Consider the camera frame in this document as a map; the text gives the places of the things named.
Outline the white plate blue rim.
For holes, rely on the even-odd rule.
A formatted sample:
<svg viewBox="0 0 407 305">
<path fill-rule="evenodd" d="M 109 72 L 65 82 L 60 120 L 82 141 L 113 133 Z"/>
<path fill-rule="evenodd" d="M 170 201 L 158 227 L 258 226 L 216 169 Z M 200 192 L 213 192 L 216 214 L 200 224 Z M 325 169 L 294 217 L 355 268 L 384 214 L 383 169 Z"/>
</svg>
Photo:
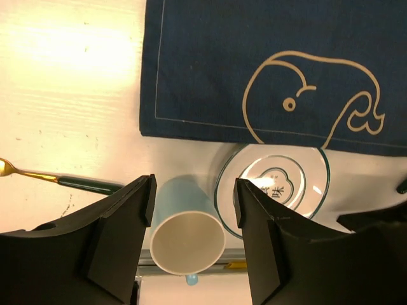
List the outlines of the white plate blue rim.
<svg viewBox="0 0 407 305">
<path fill-rule="evenodd" d="M 312 219 L 326 199 L 331 170 L 319 148 L 261 144 L 238 148 L 216 179 L 214 206 L 226 232 L 241 240 L 233 210 L 236 178 L 251 181 L 271 199 Z"/>
</svg>

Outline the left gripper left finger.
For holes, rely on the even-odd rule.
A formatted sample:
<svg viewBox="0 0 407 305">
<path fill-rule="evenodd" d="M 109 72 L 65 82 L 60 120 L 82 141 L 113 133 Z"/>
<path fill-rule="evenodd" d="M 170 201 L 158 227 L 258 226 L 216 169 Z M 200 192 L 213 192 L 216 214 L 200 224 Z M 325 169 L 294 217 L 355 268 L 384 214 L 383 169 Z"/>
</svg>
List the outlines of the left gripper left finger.
<svg viewBox="0 0 407 305">
<path fill-rule="evenodd" d="M 143 175 L 31 231 L 2 233 L 1 303 L 129 304 L 155 195 L 155 176 Z"/>
</svg>

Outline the light blue mug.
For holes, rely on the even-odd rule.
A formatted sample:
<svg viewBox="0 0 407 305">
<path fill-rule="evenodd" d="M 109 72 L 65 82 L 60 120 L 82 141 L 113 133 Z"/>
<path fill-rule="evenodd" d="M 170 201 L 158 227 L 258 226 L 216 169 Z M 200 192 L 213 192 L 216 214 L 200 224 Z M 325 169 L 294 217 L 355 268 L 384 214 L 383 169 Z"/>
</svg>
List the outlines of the light blue mug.
<svg viewBox="0 0 407 305">
<path fill-rule="evenodd" d="M 223 225 L 209 196 L 196 179 L 184 175 L 157 190 L 150 227 L 149 251 L 163 271 L 185 277 L 189 286 L 222 256 Z"/>
</svg>

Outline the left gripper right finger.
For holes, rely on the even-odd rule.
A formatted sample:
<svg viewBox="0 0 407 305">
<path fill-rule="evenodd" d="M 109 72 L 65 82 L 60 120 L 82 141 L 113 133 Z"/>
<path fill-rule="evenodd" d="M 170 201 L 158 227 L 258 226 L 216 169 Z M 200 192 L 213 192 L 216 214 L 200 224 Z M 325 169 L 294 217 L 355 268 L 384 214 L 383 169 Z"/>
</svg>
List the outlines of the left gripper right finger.
<svg viewBox="0 0 407 305">
<path fill-rule="evenodd" d="M 253 304 L 406 303 L 406 203 L 341 215 L 340 232 L 246 179 L 233 197 Z"/>
</svg>

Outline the blue whale placemat cloth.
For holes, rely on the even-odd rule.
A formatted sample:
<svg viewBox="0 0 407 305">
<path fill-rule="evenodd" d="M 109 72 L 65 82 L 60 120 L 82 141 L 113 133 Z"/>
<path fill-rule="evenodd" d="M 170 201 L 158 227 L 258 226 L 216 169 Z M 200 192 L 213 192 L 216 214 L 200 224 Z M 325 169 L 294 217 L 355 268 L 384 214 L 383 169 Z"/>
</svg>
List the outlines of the blue whale placemat cloth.
<svg viewBox="0 0 407 305">
<path fill-rule="evenodd" d="M 406 156 L 406 2 L 148 1 L 139 128 Z"/>
</svg>

